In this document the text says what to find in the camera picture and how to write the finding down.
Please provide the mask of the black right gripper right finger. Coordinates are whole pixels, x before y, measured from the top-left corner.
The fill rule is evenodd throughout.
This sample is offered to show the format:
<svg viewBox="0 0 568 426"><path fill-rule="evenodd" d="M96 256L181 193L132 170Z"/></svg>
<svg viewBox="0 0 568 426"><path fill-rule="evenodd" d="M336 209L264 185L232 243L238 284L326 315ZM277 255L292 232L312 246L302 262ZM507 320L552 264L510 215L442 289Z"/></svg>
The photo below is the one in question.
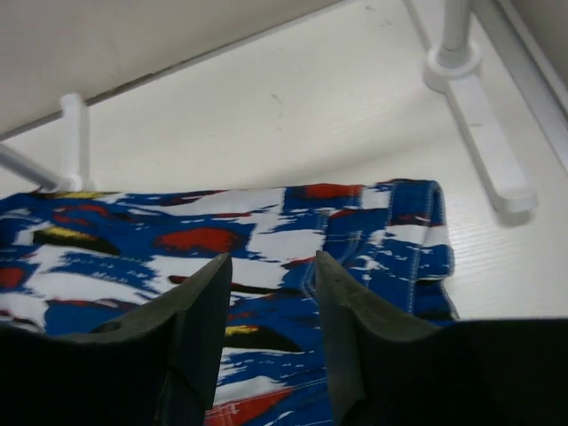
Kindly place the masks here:
<svg viewBox="0 0 568 426"><path fill-rule="evenodd" d="M565 319L438 327L382 299L322 251L316 290L335 424L566 424Z"/></svg>

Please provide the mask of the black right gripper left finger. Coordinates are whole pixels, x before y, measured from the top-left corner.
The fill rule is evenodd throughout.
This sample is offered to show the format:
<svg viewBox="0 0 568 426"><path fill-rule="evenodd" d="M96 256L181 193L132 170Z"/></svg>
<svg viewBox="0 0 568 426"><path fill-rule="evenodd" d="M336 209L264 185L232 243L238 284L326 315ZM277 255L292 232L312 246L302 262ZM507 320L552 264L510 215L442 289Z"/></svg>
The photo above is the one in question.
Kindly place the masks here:
<svg viewBox="0 0 568 426"><path fill-rule="evenodd" d="M232 259L91 332L1 329L4 425L200 425L214 401Z"/></svg>

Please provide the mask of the blue patterned trousers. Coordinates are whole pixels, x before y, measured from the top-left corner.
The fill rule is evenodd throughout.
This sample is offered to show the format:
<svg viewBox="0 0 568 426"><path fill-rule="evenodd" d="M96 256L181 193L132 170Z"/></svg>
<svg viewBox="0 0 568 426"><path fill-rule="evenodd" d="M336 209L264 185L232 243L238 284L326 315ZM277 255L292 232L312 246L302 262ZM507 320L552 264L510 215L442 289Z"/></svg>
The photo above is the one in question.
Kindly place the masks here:
<svg viewBox="0 0 568 426"><path fill-rule="evenodd" d="M233 283L208 425L329 425L314 257L445 326L454 270L438 183L189 193L17 193L1 202L1 319L88 332L227 253Z"/></svg>

